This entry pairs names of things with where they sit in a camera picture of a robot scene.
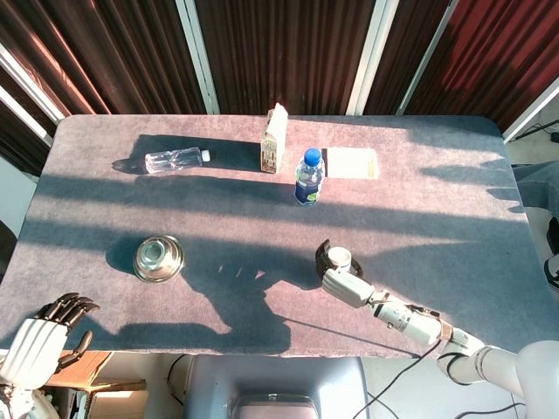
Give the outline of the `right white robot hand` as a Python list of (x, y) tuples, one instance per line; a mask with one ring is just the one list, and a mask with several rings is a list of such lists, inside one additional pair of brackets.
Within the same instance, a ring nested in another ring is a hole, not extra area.
[(328, 259), (328, 250), (334, 247), (329, 239), (320, 244), (315, 252), (315, 270), (324, 291), (354, 308), (366, 306), (375, 288), (363, 274), (361, 265), (353, 258), (350, 271), (337, 271)]

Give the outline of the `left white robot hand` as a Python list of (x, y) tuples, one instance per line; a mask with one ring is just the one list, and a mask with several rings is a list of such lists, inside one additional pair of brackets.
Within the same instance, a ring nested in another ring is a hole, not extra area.
[(64, 354), (64, 347), (76, 325), (98, 308), (92, 299), (69, 292), (25, 319), (0, 365), (0, 385), (34, 390), (79, 361), (93, 341), (91, 331), (70, 353)]

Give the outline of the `white paper cup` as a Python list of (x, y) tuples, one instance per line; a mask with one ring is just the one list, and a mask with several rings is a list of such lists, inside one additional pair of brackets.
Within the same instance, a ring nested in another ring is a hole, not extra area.
[(337, 271), (350, 271), (352, 263), (351, 252), (341, 246), (330, 247), (328, 259)]

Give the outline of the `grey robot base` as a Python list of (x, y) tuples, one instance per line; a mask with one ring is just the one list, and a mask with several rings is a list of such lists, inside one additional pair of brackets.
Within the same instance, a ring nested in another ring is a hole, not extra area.
[(357, 357), (197, 355), (183, 419), (370, 419)]

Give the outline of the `blue cap drink bottle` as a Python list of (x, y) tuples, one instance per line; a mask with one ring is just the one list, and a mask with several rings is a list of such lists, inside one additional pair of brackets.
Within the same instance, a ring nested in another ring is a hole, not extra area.
[(308, 148), (296, 169), (294, 196), (302, 205), (318, 202), (325, 178), (325, 163), (319, 148)]

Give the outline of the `grey felt table cloth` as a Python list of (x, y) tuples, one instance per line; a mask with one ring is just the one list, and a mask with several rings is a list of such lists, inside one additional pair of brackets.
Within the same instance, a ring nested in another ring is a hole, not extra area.
[[(500, 130), (475, 116), (297, 117), (277, 175), (259, 169), (261, 116), (74, 115), (58, 126), (8, 270), (0, 348), (67, 292), (99, 310), (98, 350), (348, 356), (416, 354), (366, 309), (321, 289), (314, 254), (348, 248), (365, 277), (490, 345), (559, 340)], [(308, 148), (374, 148), (375, 180), (325, 178), (294, 196)], [(145, 155), (210, 151), (201, 167), (150, 174)], [(154, 235), (183, 246), (180, 272), (138, 279)]]

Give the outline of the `cream shallow paper box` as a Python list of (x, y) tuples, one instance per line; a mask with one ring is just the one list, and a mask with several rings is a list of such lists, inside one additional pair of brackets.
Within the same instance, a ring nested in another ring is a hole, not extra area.
[(374, 148), (334, 147), (326, 151), (327, 177), (375, 180), (380, 168)]

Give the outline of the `stainless steel bowl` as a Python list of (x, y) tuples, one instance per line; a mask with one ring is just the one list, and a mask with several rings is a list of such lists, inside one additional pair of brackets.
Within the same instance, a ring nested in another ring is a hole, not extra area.
[(169, 235), (154, 235), (138, 246), (134, 258), (135, 276), (148, 283), (162, 283), (175, 277), (183, 268), (182, 244)]

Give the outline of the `beige milk carton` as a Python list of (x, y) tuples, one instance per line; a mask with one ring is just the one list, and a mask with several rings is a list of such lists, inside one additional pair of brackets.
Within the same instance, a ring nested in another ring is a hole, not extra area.
[(263, 172), (276, 174), (280, 170), (286, 148), (288, 113), (276, 103), (268, 111), (266, 126), (260, 138), (260, 168)]

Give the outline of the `black and white shoe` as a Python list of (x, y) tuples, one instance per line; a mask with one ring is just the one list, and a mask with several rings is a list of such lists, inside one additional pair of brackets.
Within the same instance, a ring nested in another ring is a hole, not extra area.
[(544, 262), (544, 273), (551, 288), (559, 293), (559, 221), (552, 217), (546, 233), (552, 256)]

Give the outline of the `clear empty plastic bottle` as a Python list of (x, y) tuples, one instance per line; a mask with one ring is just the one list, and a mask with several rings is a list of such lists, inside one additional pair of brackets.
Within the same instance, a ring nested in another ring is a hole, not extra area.
[(146, 154), (145, 167), (148, 173), (162, 173), (201, 167), (210, 162), (210, 151), (200, 148), (184, 148)]

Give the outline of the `blue grey fabric seat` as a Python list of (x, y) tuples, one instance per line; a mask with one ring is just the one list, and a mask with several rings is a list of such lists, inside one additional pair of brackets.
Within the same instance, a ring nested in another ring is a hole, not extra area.
[(559, 161), (513, 166), (522, 203), (559, 216)]

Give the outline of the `dark brown curtain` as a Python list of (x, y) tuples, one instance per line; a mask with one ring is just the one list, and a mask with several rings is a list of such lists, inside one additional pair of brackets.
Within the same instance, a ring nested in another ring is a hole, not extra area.
[(399, 0), (363, 113), (397, 112), (448, 0)]
[(375, 0), (195, 3), (220, 113), (346, 113)]
[(206, 112), (175, 0), (0, 0), (0, 42), (65, 117)]

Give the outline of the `reddish brown curtain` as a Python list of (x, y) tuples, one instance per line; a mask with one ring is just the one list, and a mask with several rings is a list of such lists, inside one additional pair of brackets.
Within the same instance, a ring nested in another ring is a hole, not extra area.
[(559, 0), (459, 0), (405, 108), (506, 131), (559, 78)]

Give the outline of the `white window frame post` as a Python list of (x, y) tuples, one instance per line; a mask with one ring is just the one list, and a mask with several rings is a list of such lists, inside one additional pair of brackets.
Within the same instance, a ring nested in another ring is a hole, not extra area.
[(346, 115), (348, 116), (363, 115), (398, 5), (399, 0), (375, 0), (349, 96), (346, 109)]
[(175, 0), (183, 34), (207, 114), (220, 114), (217, 92), (210, 69), (195, 0)]
[(65, 116), (2, 42), (0, 101), (47, 147), (52, 147), (48, 127), (53, 125), (56, 129)]
[(508, 144), (557, 94), (559, 76), (503, 132), (503, 143)]
[(459, 3), (459, 0), (448, 0), (447, 3), (447, 7), (445, 9), (444, 14), (442, 15), (442, 17), (440, 18), (440, 21), (438, 23), (437, 29), (435, 30), (435, 32), (433, 33), (433, 36), (431, 38), (430, 43), (427, 45), (424, 54), (418, 64), (418, 68), (416, 69), (413, 77), (411, 78), (411, 82), (408, 85), (404, 96), (400, 102), (400, 104), (397, 107), (396, 116), (402, 116), (404, 115), (405, 111), (408, 108), (408, 105), (411, 102), (411, 99), (415, 93), (415, 91), (418, 88), (419, 82), (421, 81), (421, 79), (424, 76), (424, 72), (427, 68), (427, 66), (429, 65), (429, 62), (431, 61), (431, 58), (433, 56), (433, 53), (435, 52), (440, 39), (442, 38), (445, 29), (447, 27), (447, 25), (449, 24), (452, 15), (457, 7)]

